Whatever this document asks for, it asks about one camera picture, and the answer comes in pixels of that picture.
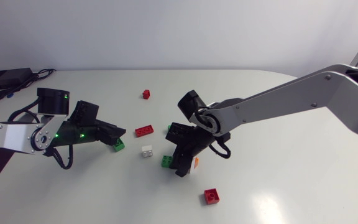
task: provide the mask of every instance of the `white wall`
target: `white wall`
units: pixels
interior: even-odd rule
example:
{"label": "white wall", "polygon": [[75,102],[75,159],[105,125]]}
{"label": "white wall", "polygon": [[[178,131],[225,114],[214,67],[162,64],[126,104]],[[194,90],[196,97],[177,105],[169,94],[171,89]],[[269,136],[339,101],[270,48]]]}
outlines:
{"label": "white wall", "polygon": [[358,0],[0,0],[0,69],[253,68],[358,51]]}

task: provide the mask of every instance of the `white lego brick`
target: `white lego brick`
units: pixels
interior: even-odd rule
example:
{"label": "white lego brick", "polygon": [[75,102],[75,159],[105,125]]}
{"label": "white lego brick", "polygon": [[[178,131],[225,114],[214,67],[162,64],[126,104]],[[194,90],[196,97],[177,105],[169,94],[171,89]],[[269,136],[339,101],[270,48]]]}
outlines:
{"label": "white lego brick", "polygon": [[142,146],[142,156],[144,158],[151,157],[153,155],[152,146]]}

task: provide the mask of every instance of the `lego brick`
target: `lego brick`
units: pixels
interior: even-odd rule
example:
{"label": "lego brick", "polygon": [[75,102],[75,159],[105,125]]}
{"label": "lego brick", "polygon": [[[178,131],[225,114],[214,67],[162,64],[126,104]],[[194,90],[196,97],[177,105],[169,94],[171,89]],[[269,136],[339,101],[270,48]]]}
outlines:
{"label": "lego brick", "polygon": [[142,146],[142,156],[144,158],[151,157],[153,155],[152,146]]}
{"label": "lego brick", "polygon": [[121,139],[117,140],[117,143],[113,145],[113,148],[116,150],[116,152],[120,151],[121,149],[125,148],[125,145]]}
{"label": "lego brick", "polygon": [[161,166],[169,168],[169,165],[172,163],[172,156],[163,156],[161,161]]}
{"label": "lego brick", "polygon": [[193,160],[191,161],[190,169],[187,171],[187,173],[188,174],[192,173],[197,166],[198,166],[198,157],[193,157]]}
{"label": "lego brick", "polygon": [[143,128],[138,128],[138,129],[135,130],[136,137],[145,136],[146,134],[151,134],[153,132],[154,132],[154,130],[153,130],[153,127],[151,125],[148,125],[148,126],[143,127]]}
{"label": "lego brick", "polygon": [[216,189],[209,189],[204,191],[205,202],[207,205],[212,205],[219,202],[219,196]]}
{"label": "lego brick", "polygon": [[198,157],[196,157],[196,159],[195,159],[195,162],[194,162],[194,169],[195,169],[195,168],[197,168],[197,166],[198,166]]}
{"label": "lego brick", "polygon": [[150,90],[143,91],[143,99],[149,99],[150,97]]}

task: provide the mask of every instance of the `power adapter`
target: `power adapter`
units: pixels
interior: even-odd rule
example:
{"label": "power adapter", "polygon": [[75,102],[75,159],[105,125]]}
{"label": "power adapter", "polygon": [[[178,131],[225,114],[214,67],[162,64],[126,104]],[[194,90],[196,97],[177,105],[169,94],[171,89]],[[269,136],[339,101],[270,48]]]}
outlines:
{"label": "power adapter", "polygon": [[0,90],[15,88],[32,78],[37,74],[33,74],[30,68],[18,68],[0,71]]}

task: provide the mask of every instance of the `white table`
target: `white table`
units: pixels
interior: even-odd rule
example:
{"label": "white table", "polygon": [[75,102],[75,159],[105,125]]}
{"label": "white table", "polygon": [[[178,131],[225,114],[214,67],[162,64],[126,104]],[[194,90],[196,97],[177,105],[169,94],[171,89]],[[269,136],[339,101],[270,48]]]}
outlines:
{"label": "white table", "polygon": [[[205,103],[245,98],[294,79],[255,70],[57,72],[0,102],[0,121],[36,99],[37,87],[99,105],[98,119],[126,128],[126,148],[74,147],[74,164],[14,154],[0,175],[0,223],[358,223],[358,135],[321,108],[233,130],[230,159],[209,149],[184,178],[161,168],[175,145],[171,122],[189,124],[177,103],[196,90]],[[142,99],[149,89],[151,97]],[[154,133],[136,138],[151,124]],[[141,147],[153,146],[144,159]],[[68,149],[59,149],[66,159]],[[205,205],[203,191],[221,201]]]}

